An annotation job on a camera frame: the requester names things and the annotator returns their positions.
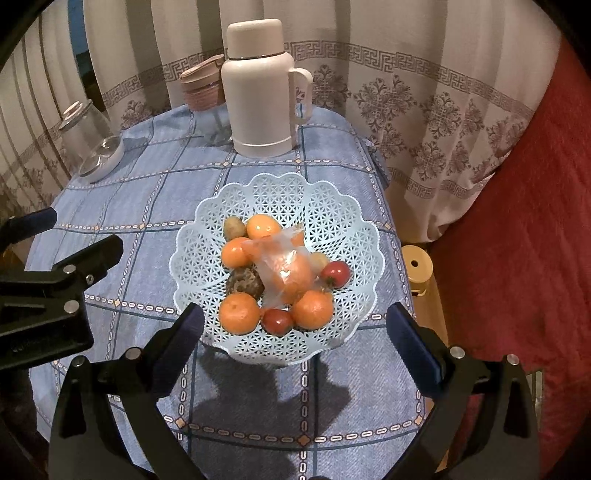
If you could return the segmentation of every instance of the lattice pattern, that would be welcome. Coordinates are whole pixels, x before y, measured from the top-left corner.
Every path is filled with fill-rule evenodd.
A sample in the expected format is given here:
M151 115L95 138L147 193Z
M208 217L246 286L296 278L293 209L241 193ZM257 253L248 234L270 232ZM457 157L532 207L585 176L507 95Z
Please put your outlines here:
M244 336L230 335L221 327L217 310L228 277L220 261L223 221L230 215L246 219L255 213L272 215L283 227L303 222L310 251L324 252L331 260L352 266L352 278L335 291L335 314L323 328L292 330L279 338L260 325ZM341 195L327 181L309 184L295 173L259 174L246 186L228 184L215 197L202 201L194 223L179 230L177 250L170 258L170 273L178 287L176 307L182 311L193 301L205 312L203 343L253 364L293 365L344 343L374 309L375 286L383 272L378 230L362 219L357 200Z

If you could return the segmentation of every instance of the plastic bag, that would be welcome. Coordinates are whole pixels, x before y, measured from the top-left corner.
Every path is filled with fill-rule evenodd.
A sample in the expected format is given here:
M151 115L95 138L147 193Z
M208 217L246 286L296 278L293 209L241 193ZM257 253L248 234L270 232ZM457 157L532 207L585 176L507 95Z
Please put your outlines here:
M265 284L263 307L294 304L308 290L317 289L317 275L304 246L303 225L242 244Z

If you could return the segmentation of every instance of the red cushion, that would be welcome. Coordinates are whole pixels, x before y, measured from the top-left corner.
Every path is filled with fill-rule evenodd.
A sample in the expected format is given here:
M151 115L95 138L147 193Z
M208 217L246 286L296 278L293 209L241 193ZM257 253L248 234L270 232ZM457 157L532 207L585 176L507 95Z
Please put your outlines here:
M563 40L523 137L430 250L450 343L543 369L546 473L591 410L591 80Z

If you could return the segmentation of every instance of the tablecloth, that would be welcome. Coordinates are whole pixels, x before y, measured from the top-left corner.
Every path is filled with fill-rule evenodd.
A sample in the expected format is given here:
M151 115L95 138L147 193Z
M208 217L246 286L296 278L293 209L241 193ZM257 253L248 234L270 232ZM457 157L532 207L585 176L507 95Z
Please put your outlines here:
M85 295L95 337L85 355L118 358L177 317L168 260L177 231L202 199L260 172L331 181L359 200L364 219L380 232L386 267L369 319L343 346L287 368L241 364L199 344L158 408L211 480L381 479L424 421L421 394L385 331L388 306L402 301L412 309L412 302L384 200L383 162L344 118L322 108L300 128L298 147L270 160L242 157L231 145L206 146L198 120L182 106L126 130L125 155L110 175L91 186L74 179L60 193L57 225L35 238L27 268L49 270L118 234L121 262ZM71 359L31 370L38 426L47 438ZM111 404L131 458L149 468L121 400L114 396Z

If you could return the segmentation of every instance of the white curtain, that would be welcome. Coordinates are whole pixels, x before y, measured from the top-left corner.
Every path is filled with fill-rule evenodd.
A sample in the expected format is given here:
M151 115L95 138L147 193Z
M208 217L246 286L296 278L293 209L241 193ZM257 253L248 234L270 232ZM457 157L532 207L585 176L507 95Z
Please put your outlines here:
M86 97L70 42L67 0L36 19L0 72L0 221L50 206L77 166L60 112ZM24 261L31 241L15 253Z
M84 0L84 15L116 130L184 103L179 74L223 52L230 23L279 18L286 50L313 72L314 103L344 115L385 157L405 242L435 240L474 202L527 127L560 42L532 0ZM67 1L43 13L41 33L38 23L0 76L2 112L23 119L0 119L2 198L24 210L47 203L67 180L63 155L64 165L51 169L50 159L59 162L51 129L58 112L84 97ZM33 48L39 43L44 53ZM21 100L15 85L25 90ZM17 161L46 131L56 147L35 146ZM43 188L27 187L31 168L43 171Z

